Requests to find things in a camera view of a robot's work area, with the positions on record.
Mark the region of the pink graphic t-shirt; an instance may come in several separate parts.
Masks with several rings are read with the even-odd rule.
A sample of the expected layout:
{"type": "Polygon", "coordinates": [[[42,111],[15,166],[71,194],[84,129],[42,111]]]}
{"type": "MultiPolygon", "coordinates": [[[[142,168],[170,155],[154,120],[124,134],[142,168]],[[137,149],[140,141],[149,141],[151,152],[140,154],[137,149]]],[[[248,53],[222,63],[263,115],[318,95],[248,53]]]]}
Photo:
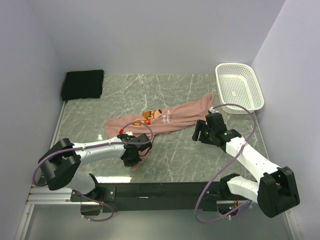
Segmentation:
{"type": "Polygon", "coordinates": [[[205,120],[209,109],[213,106],[215,94],[206,93],[201,99],[177,105],[171,108],[159,108],[139,114],[110,118],[104,122],[104,130],[109,138],[119,133],[132,132],[134,136],[146,134],[169,134],[183,130],[205,120]]]}

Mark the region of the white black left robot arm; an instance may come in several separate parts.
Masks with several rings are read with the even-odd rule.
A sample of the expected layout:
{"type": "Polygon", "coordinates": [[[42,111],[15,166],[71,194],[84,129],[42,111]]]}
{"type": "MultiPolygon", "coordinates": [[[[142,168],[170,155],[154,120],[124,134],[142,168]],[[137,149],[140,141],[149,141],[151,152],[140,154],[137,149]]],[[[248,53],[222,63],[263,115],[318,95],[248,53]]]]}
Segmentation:
{"type": "Polygon", "coordinates": [[[141,152],[151,148],[152,142],[146,134],[134,136],[126,132],[89,143],[72,143],[64,138],[40,158],[36,169],[41,171],[49,190],[66,187],[94,201],[103,191],[96,177],[79,171],[79,167],[106,159],[121,159],[125,167],[134,167],[142,161],[141,152]]]}

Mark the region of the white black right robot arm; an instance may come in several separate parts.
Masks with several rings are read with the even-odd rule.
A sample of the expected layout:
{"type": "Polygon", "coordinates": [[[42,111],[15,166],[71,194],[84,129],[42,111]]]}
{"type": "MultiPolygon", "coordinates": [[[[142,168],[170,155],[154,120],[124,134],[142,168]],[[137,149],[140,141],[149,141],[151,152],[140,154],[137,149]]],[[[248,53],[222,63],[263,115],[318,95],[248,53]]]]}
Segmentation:
{"type": "Polygon", "coordinates": [[[218,189],[211,195],[230,200],[241,196],[258,204],[260,210],[273,218],[300,204],[294,172],[269,161],[250,146],[234,129],[227,129],[221,113],[215,111],[197,120],[193,141],[221,148],[234,157],[254,177],[248,180],[237,173],[220,179],[218,189]]]}

